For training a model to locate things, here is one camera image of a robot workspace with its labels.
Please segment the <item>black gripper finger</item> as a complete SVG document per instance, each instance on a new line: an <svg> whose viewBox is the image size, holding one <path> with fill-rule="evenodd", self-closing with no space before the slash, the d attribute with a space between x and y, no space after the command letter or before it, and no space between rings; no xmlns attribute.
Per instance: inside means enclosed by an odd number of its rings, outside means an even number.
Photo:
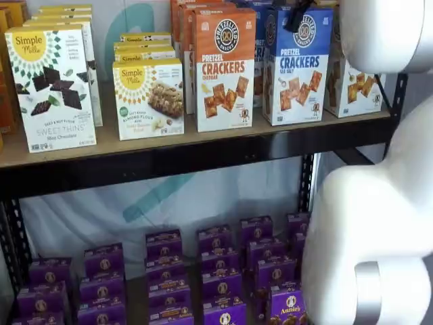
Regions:
<svg viewBox="0 0 433 325"><path fill-rule="evenodd" d="M295 0L291 6L288 21L283 26L287 31L298 31L307 9L314 4L314 0Z"/></svg>

